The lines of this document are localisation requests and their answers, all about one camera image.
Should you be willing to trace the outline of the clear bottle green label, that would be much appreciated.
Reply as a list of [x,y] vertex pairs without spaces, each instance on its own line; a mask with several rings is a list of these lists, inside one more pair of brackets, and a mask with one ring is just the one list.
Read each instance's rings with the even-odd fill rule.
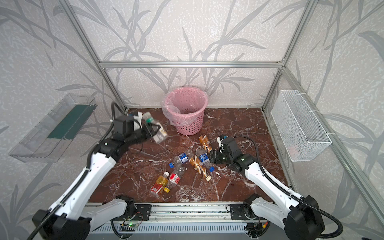
[[144,113],[143,119],[149,125],[149,127],[153,129],[154,131],[153,140],[157,144],[162,143],[169,137],[168,133],[166,132],[162,124],[158,120],[154,119],[150,112]]

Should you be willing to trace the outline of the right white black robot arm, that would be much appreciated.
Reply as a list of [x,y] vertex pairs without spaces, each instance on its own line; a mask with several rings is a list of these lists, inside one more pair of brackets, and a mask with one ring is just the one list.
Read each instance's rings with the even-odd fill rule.
[[290,240],[333,239],[344,231],[343,224],[331,214],[321,210],[311,196],[303,197],[280,182],[262,165],[260,154],[244,154],[235,137],[220,135],[220,160],[227,166],[256,184],[272,200],[262,197],[250,198],[250,211],[253,217],[264,218],[285,231]]

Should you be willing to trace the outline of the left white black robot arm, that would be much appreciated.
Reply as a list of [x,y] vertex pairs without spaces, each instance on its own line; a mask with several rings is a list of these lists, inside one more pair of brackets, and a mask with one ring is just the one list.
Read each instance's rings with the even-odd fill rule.
[[45,240],[84,240],[107,221],[135,214],[134,200],[120,196],[87,210],[86,204],[107,173],[129,147],[152,139],[161,129],[149,112],[135,112],[113,120],[107,133],[91,149],[86,166],[65,193],[47,210],[33,216],[32,240],[40,234]]

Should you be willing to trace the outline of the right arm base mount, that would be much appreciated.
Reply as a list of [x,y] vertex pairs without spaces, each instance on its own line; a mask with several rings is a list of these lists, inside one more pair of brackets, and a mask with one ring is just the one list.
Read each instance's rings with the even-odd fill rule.
[[256,216],[251,208],[251,203],[259,197],[260,195],[253,194],[240,204],[230,204],[228,212],[231,214],[231,220],[261,220],[262,218]]

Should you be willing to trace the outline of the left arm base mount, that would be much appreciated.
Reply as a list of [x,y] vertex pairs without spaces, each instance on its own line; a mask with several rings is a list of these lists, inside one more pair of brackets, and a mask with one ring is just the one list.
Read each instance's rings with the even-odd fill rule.
[[152,205],[150,204],[136,204],[135,200],[131,197],[119,195],[116,199],[120,199],[127,203],[123,215],[115,218],[115,220],[128,220],[128,221],[148,221]]

